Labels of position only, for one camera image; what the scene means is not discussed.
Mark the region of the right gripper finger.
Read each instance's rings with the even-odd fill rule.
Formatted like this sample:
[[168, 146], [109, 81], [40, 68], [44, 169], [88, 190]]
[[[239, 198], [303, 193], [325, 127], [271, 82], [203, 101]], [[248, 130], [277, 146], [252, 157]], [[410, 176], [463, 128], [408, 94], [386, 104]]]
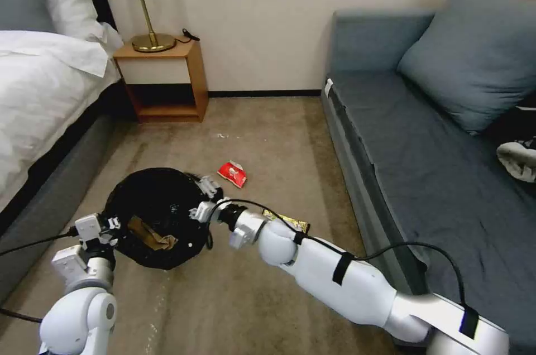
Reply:
[[222, 188], [211, 176], [198, 176], [189, 172], [184, 174], [208, 199], [222, 199]]
[[189, 218], [201, 224], [209, 224], [215, 220], [216, 203], [201, 202], [189, 211]]

